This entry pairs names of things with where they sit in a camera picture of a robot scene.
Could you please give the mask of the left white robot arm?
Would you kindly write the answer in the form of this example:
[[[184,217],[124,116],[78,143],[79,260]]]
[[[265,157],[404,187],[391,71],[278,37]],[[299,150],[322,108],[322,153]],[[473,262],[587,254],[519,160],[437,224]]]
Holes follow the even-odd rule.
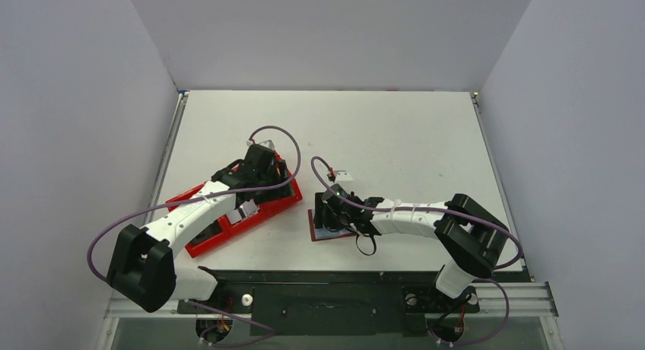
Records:
[[[143,227],[118,234],[107,284],[152,313],[169,300],[207,300],[218,284],[204,269],[177,268],[175,258],[219,218],[247,202],[260,205],[292,196],[286,161],[260,144],[214,173],[187,202]]]

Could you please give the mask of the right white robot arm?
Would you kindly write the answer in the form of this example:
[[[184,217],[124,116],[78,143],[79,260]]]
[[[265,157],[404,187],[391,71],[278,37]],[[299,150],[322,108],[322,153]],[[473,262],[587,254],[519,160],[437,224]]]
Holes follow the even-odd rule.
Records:
[[[407,234],[438,240],[449,255],[434,287],[457,299],[477,278],[491,278],[510,239],[508,228],[466,194],[440,203],[360,199],[335,184],[316,194],[314,221],[332,231],[347,230],[374,240]]]

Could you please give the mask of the silver credit card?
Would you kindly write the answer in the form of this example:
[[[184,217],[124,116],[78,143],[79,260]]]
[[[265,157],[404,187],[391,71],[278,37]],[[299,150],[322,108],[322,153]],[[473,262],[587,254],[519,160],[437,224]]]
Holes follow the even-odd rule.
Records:
[[[242,203],[238,208],[227,213],[227,219],[230,224],[238,224],[241,221],[254,216],[258,211],[259,206],[253,200],[250,200]]]

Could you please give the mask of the black credit card in tray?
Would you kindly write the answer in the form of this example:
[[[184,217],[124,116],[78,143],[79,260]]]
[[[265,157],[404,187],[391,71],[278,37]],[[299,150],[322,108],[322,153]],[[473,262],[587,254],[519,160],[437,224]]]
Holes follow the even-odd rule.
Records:
[[[212,222],[207,226],[203,231],[197,234],[191,241],[190,244],[195,246],[211,238],[218,236],[222,232],[221,226],[218,221]]]

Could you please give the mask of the red plastic tray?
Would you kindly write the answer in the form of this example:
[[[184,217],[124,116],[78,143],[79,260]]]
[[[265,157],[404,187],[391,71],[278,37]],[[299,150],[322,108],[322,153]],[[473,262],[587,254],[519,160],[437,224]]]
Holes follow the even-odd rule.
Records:
[[[291,172],[287,167],[286,161],[277,153],[275,153],[275,171],[272,170],[271,172],[276,172],[278,175],[275,183],[280,183],[288,177],[291,177]],[[266,185],[273,185],[275,183],[270,182],[266,183]],[[205,182],[188,189],[178,196],[167,200],[166,203],[190,199],[196,193],[200,193],[204,185]],[[292,208],[302,200],[302,194],[295,179],[289,185],[283,186],[280,189],[261,193],[264,194],[261,198],[244,202],[232,212],[206,225],[202,231],[185,245],[187,253],[192,258],[196,258],[208,251],[221,247],[236,236],[252,230],[270,218]]]

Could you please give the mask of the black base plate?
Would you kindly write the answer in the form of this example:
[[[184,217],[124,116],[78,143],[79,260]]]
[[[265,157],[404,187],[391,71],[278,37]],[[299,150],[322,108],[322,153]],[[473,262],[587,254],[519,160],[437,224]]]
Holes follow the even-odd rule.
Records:
[[[436,272],[209,270],[218,285],[178,314],[207,315],[207,307],[248,315],[280,336],[424,336],[440,318],[480,313],[484,296],[469,285],[456,299],[434,287]]]

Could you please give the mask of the aluminium frame rail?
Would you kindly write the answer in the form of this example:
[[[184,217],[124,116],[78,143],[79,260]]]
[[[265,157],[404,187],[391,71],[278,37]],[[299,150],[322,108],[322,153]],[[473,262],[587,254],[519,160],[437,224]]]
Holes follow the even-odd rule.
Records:
[[[480,311],[465,317],[465,334],[455,349],[562,349],[557,313],[545,283],[477,284]],[[199,338],[212,313],[177,312],[172,301],[156,313],[137,310],[112,299],[97,349],[207,349]],[[428,334],[404,336],[385,332],[358,336],[277,335],[249,345],[251,349],[445,349]]]

